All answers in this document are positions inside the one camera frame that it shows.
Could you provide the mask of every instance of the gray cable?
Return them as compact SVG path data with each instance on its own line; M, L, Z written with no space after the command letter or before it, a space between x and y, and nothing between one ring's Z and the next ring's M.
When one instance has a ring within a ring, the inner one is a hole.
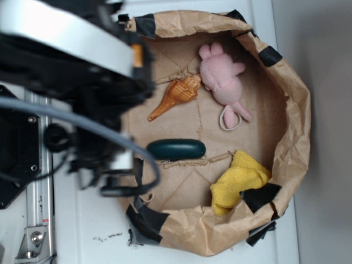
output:
M133 152L140 154L144 159L146 159L154 173L155 173L155 180L152 181L151 183L139 186L139 187L131 187L131 190L139 191L141 194L146 193L149 191L151 188L154 188L156 185L159 184L160 182L160 172L158 169L158 165L155 162L155 159L153 155L151 155L148 151L144 150L137 144L135 144L133 141L128 140L124 137L122 137L119 133L116 131L99 124L97 122L92 121L89 118L86 118L82 115L78 115L72 112L67 112L67 111L62 111L58 110L56 108L53 108L51 106L44 106L41 104L34 104L34 103L29 103L25 102L19 99L13 99L13 98L6 98L6 97L1 97L0 96L0 108L9 108L9 109L16 109L21 112L26 112L26 113L32 113L32 114L41 114L44 116L49 116L52 118L57 118L69 123L74 124L77 127L80 127L82 129L85 129L87 131L90 131L94 134L97 134L117 145L123 146L126 149L131 149Z

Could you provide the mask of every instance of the seashell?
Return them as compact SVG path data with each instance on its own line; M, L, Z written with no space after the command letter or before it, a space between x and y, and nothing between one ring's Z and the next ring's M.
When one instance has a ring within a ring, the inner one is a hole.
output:
M201 80L199 74L192 77L187 76L183 80L173 80L167 87L159 106L149 115L148 121L153 121L180 103L192 101L198 95L197 89L201 85Z

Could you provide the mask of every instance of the pink bunny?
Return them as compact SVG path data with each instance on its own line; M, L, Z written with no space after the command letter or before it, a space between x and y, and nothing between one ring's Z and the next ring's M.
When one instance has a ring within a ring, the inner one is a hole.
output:
M199 71L205 89L211 90L215 100L225 106L220 115L221 127L224 130L237 128L242 123L241 116L248 122L252 121L252 114L240 102L243 87L237 75L244 72L245 64L233 63L231 56L224 53L223 47L217 42L211 46L203 45L199 55L202 58ZM239 117L236 126L235 113Z

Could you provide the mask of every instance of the black tape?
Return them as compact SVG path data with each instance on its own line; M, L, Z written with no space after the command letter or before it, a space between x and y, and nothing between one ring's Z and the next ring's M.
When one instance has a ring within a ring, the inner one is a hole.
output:
M264 239L266 232L274 231L276 229L276 222L271 221L261 227L249 231L249 238L246 239L247 244L254 246L260 239Z
M272 46L268 46L259 53L259 58L265 67L271 67L281 61L282 56Z
M134 234L134 243L159 245L162 240L159 232L169 214L153 211L145 205L138 208L138 213L129 206L126 214Z
M154 39L156 26L153 14L136 17L135 21L138 34Z
M281 186L268 183L260 189L242 191L240 192L240 195L250 210L255 213L261 207L274 200L280 189Z
M225 17L239 19L239 20L247 23L247 21L244 19L244 17L241 15L241 13L238 12L236 9L231 11L230 13L226 14Z

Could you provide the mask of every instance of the yellow cloth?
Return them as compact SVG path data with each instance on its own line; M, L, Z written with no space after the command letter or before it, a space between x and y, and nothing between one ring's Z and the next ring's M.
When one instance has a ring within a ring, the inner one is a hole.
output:
M240 192L263 187L271 172L244 151L237 151L230 168L210 186L216 215L227 215L241 199Z

